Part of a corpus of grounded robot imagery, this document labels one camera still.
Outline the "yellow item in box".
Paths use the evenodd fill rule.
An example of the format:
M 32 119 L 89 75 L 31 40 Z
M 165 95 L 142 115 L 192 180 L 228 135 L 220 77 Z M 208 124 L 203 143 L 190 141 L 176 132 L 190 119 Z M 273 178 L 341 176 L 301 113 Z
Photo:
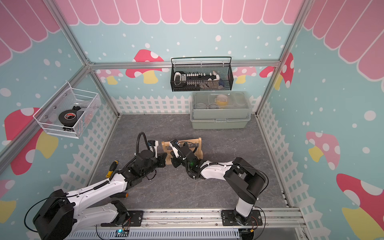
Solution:
M 215 104 L 218 106 L 227 106 L 229 104 L 229 97 L 227 95 L 217 95 Z

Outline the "black tape roll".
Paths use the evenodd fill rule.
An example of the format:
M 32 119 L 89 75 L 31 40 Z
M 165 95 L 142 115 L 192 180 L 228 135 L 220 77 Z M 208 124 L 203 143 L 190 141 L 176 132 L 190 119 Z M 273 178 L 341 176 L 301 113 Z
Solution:
M 59 121 L 65 127 L 72 128 L 76 124 L 77 120 L 77 110 L 66 110 L 59 115 Z

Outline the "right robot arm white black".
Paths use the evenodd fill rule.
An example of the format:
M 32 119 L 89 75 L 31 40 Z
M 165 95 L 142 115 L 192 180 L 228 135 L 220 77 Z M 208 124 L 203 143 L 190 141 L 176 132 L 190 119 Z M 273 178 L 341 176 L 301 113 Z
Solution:
M 180 144 L 178 140 L 170 141 L 172 147 L 171 162 L 177 168 L 183 166 L 188 176 L 197 179 L 216 179 L 226 181 L 238 195 L 239 200 L 232 215 L 240 225 L 253 220 L 251 215 L 259 195 L 267 188 L 269 178 L 254 168 L 243 158 L 226 163 L 211 162 L 199 159 L 189 145 Z

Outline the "white black device in basket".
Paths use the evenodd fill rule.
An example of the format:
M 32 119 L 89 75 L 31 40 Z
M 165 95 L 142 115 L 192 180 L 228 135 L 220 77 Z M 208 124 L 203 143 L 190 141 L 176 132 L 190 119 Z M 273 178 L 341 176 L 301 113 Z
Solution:
M 171 85 L 177 89 L 213 89 L 219 87 L 220 81 L 218 74 L 175 72 Z

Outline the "green circuit board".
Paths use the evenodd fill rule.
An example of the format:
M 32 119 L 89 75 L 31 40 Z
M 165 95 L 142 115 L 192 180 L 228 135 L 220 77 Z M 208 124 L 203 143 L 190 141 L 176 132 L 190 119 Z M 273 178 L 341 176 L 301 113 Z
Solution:
M 115 232 L 115 238 L 127 238 L 130 230 L 119 229 Z

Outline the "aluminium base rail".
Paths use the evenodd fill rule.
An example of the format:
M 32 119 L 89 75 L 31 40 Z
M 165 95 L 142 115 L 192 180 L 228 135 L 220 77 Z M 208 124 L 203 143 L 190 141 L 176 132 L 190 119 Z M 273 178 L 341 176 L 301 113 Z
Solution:
M 131 221 L 127 238 L 115 238 L 119 227 L 89 227 L 69 240 L 310 240 L 299 209 L 254 209 L 242 226 L 221 209 L 147 209 Z

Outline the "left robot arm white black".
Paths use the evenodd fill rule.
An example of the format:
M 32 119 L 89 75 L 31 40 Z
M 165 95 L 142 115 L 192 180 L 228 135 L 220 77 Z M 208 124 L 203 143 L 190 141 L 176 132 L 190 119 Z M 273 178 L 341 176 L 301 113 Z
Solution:
M 42 199 L 42 206 L 32 219 L 33 228 L 27 221 L 24 221 L 25 227 L 42 240 L 63 240 L 69 234 L 93 225 L 128 226 L 131 214 L 119 200 L 101 207 L 94 207 L 94 204 L 125 194 L 149 174 L 165 167 L 167 155 L 158 154 L 155 141 L 146 138 L 146 134 L 140 132 L 134 157 L 120 170 L 111 166 L 104 180 L 74 191 L 56 190 Z M 141 139 L 145 139 L 144 150 L 140 150 Z

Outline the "green plastic storage box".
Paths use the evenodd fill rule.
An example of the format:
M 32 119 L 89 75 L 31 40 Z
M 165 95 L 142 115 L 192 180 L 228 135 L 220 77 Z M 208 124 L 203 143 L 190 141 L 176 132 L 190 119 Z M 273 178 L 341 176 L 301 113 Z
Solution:
M 227 95 L 229 104 L 215 104 L 217 95 Z M 251 120 L 252 105 L 245 92 L 194 92 L 190 120 L 195 130 L 242 129 Z

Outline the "wooden jewelry display stand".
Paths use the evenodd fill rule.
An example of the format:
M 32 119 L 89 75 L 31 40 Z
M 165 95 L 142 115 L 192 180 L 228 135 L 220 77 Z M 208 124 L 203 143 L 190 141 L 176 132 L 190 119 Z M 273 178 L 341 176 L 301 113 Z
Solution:
M 190 140 L 178 140 L 180 147 L 184 144 L 187 144 L 191 151 L 194 152 L 194 155 L 198 157 L 198 159 L 203 159 L 203 151 L 202 151 L 202 139 L 190 139 Z M 171 152 L 173 152 L 170 142 L 162 142 L 162 148 L 165 153 L 167 153 L 166 157 L 166 165 L 171 165 Z

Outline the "yellow black screwdriver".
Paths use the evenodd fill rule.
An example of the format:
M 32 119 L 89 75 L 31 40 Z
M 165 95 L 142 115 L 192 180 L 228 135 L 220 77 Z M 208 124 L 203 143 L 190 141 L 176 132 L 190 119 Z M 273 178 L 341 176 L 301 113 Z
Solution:
M 113 161 L 112 164 L 110 165 L 110 168 L 109 168 L 109 171 L 108 173 L 106 174 L 106 178 L 109 179 L 112 174 L 114 173 L 114 171 L 116 170 L 117 166 L 118 166 L 119 162 L 118 161 Z

